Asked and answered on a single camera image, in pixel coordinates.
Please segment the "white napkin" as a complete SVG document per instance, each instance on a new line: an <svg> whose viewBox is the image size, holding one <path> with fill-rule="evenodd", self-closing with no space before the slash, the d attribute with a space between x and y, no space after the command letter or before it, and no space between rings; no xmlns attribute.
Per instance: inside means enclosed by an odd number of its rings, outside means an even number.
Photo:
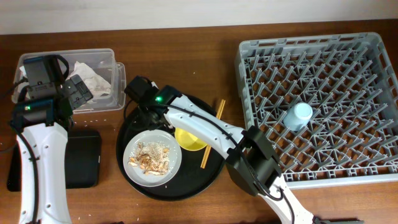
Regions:
<svg viewBox="0 0 398 224"><path fill-rule="evenodd" d="M74 71L72 71L67 79L70 79L74 75L80 76L94 98L106 96L111 93L111 84L85 63L75 62Z"/></svg>

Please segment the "yellow bowl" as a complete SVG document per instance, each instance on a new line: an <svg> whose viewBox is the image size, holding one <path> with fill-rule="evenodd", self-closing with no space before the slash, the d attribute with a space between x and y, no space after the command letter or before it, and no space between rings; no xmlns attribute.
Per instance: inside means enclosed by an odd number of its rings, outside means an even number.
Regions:
<svg viewBox="0 0 398 224"><path fill-rule="evenodd" d="M207 143L184 129L175 128L174 136L180 147L188 151L199 151L207 146Z"/></svg>

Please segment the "blue cup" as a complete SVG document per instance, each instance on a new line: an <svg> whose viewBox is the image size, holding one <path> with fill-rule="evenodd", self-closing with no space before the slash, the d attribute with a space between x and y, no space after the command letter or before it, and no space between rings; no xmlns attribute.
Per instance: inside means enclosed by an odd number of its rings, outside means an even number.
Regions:
<svg viewBox="0 0 398 224"><path fill-rule="evenodd" d="M297 103L287 111L283 123L292 131L299 131L308 124L312 115L313 109L309 104Z"/></svg>

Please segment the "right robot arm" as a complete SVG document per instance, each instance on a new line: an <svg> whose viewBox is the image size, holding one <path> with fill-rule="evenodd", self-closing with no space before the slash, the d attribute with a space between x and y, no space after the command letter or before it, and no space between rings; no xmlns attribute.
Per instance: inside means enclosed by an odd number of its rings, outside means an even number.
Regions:
<svg viewBox="0 0 398 224"><path fill-rule="evenodd" d="M265 200L282 223L315 223L314 215L288 188L279 157L259 128L225 123L174 87L158 88L145 77L135 77L124 92L150 122L183 129L210 145L225 159L231 180Z"/></svg>

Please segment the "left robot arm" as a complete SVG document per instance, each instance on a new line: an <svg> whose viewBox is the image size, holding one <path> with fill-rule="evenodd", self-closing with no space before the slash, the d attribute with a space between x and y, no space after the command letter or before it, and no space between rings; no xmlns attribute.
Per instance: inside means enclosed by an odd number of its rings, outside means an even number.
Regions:
<svg viewBox="0 0 398 224"><path fill-rule="evenodd" d="M73 110L93 97L79 75L70 76L61 55L23 61L25 86L9 123L21 155L19 223L71 223L67 205L65 151Z"/></svg>

